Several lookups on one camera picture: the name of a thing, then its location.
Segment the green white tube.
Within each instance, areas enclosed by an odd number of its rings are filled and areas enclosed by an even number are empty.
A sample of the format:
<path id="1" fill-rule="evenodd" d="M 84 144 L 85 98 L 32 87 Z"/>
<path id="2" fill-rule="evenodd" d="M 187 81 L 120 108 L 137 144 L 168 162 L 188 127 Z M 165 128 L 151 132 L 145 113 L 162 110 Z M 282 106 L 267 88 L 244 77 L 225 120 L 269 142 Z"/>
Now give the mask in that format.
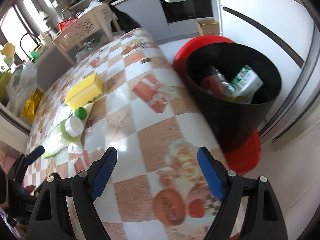
<path id="1" fill-rule="evenodd" d="M 79 107 L 73 112 L 73 116 L 77 116 L 79 119 L 85 120 L 87 118 L 87 112 L 83 107 Z"/>

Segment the yellow sponge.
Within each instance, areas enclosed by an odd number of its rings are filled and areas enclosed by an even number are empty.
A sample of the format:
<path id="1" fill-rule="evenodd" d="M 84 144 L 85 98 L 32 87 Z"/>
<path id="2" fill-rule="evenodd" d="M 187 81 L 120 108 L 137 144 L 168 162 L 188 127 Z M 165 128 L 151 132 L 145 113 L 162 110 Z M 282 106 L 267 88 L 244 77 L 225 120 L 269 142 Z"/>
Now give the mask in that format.
<path id="1" fill-rule="evenodd" d="M 84 78 L 67 93 L 65 103 L 73 111 L 99 97 L 103 93 L 103 81 L 97 73 Z"/>

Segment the clear plastic bag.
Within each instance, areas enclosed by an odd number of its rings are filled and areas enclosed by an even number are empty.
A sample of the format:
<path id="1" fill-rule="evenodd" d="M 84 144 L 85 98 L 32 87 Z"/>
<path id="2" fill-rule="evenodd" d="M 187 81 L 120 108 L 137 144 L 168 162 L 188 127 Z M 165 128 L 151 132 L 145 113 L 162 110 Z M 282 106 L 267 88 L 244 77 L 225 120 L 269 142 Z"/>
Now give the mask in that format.
<path id="1" fill-rule="evenodd" d="M 34 63 L 27 61 L 15 70 L 7 85 L 7 94 L 11 103 L 11 111 L 19 115 L 25 103 L 37 88 L 37 68 Z"/>

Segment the beige plastic chair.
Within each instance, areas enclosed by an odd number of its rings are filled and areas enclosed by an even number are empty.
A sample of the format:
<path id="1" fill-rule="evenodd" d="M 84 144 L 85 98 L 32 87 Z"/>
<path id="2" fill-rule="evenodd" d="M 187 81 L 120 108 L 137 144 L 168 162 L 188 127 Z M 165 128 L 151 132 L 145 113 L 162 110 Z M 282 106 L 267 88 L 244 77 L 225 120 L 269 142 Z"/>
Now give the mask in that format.
<path id="1" fill-rule="evenodd" d="M 100 4 L 61 31 L 53 43 L 66 60 L 74 66 L 75 61 L 68 55 L 68 51 L 100 29 L 104 31 L 110 41 L 113 41 L 112 29 L 108 27 L 111 22 L 117 31 L 121 31 L 109 5 L 107 3 Z"/>

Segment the red polka dot bag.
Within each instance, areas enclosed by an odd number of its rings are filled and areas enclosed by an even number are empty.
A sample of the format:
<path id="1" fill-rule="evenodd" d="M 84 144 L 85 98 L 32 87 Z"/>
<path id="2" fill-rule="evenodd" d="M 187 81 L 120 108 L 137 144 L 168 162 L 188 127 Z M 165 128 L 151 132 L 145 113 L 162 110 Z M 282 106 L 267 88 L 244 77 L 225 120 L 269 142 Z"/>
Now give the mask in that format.
<path id="1" fill-rule="evenodd" d="M 201 87 L 207 93 L 212 94 L 217 98 L 225 95 L 225 85 L 214 76 L 207 76 L 201 81 Z"/>

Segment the black built-in oven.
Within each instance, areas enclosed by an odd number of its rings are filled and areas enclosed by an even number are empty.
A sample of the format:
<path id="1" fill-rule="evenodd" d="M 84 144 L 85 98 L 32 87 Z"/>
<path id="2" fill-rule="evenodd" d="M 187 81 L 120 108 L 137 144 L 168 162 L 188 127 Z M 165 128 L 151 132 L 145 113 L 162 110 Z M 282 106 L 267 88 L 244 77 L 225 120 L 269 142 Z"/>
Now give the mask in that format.
<path id="1" fill-rule="evenodd" d="M 211 0 L 159 0 L 168 23 L 213 17 Z"/>

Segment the black garment on chair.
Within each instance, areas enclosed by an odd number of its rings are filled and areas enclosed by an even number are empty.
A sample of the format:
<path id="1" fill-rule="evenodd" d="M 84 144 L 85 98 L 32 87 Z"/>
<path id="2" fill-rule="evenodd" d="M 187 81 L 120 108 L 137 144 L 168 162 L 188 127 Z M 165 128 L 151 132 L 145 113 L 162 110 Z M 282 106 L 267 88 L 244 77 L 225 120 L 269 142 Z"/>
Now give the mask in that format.
<path id="1" fill-rule="evenodd" d="M 109 4 L 109 7 L 111 11 L 114 13 L 114 15 L 117 18 L 117 22 L 121 28 L 122 31 L 125 31 L 125 33 L 128 33 L 134 29 L 140 28 L 140 24 L 136 22 L 131 16 L 128 14 L 118 10 L 116 7 Z"/>

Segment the black faucet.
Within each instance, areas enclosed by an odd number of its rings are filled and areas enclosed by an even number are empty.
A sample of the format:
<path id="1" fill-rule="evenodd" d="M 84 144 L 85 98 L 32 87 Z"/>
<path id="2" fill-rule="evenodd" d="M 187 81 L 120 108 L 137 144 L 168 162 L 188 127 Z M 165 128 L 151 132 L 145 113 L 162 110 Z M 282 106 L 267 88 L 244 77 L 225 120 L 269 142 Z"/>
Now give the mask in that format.
<path id="1" fill-rule="evenodd" d="M 31 33 L 25 33 L 20 39 L 20 48 L 30 61 L 33 61 L 33 55 L 38 46 L 39 42 L 37 38 Z"/>

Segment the gold foil bag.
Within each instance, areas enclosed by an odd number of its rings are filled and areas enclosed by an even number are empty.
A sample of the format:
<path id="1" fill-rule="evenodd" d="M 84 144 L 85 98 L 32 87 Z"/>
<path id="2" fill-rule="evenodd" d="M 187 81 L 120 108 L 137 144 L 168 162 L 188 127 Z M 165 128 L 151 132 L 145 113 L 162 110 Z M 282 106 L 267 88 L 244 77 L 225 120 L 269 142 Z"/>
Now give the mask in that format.
<path id="1" fill-rule="evenodd" d="M 43 97 L 43 92 L 38 88 L 31 94 L 30 98 L 26 101 L 21 115 L 27 119 L 29 122 L 33 122 L 37 109 L 39 107 L 40 101 Z"/>

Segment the light green lotion bottle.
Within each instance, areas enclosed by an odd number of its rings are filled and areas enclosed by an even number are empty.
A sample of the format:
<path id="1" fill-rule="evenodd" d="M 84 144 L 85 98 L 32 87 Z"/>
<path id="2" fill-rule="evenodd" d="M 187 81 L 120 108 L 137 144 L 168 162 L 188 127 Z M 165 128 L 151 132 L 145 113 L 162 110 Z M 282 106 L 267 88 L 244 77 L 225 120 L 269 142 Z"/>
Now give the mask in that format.
<path id="1" fill-rule="evenodd" d="M 84 123 L 77 116 L 70 116 L 62 120 L 44 139 L 43 159 L 49 159 L 59 153 L 71 143 L 78 142 L 84 131 Z"/>

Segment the white refrigerator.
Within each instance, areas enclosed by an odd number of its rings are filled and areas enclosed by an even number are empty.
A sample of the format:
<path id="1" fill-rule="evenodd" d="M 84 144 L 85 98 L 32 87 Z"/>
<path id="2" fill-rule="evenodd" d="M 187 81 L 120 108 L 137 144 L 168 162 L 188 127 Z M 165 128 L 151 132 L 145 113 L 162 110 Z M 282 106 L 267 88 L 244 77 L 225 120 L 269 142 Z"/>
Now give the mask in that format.
<path id="1" fill-rule="evenodd" d="M 262 142 L 296 124 L 319 95 L 319 27 L 301 0 L 218 0 L 221 33 L 276 66 L 281 90 L 259 127 Z"/>

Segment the cardboard box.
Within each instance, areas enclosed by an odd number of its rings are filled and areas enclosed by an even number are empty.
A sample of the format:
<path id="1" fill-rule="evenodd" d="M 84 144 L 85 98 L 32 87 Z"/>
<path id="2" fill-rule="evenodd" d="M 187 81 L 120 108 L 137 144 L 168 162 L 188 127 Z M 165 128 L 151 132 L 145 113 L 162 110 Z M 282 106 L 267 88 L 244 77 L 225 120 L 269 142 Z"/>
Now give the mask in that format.
<path id="1" fill-rule="evenodd" d="M 196 21 L 198 33 L 203 35 L 220 35 L 220 25 L 216 20 L 199 20 Z"/>

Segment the red plastic stool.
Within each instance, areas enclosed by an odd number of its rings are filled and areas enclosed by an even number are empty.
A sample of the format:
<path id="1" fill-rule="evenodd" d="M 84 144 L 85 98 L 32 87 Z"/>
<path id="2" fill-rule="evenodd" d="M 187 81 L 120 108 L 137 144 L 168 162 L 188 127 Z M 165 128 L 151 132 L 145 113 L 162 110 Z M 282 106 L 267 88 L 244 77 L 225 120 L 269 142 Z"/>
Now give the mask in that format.
<path id="1" fill-rule="evenodd" d="M 251 112 L 246 109 L 248 105 L 239 105 L 212 96 L 196 84 L 192 80 L 193 76 L 187 72 L 187 59 L 197 49 L 210 44 L 233 43 L 226 37 L 216 35 L 191 38 L 178 51 L 172 66 L 210 125 L 227 164 L 243 176 L 257 166 L 261 157 L 258 130 L 252 125 L 239 127 L 236 124 L 236 117 L 246 117 Z"/>

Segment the red plastic basket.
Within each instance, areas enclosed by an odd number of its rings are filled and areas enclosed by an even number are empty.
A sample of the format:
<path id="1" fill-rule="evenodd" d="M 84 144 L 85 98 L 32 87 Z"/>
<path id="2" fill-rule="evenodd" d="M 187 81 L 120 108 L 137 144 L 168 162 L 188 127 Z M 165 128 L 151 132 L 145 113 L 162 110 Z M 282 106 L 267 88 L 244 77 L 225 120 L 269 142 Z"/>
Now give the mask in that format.
<path id="1" fill-rule="evenodd" d="M 75 22 L 77 20 L 77 18 L 71 18 L 65 21 L 62 21 L 60 23 L 57 24 L 59 31 L 62 32 L 64 31 L 68 26 L 70 26 L 73 22 Z"/>

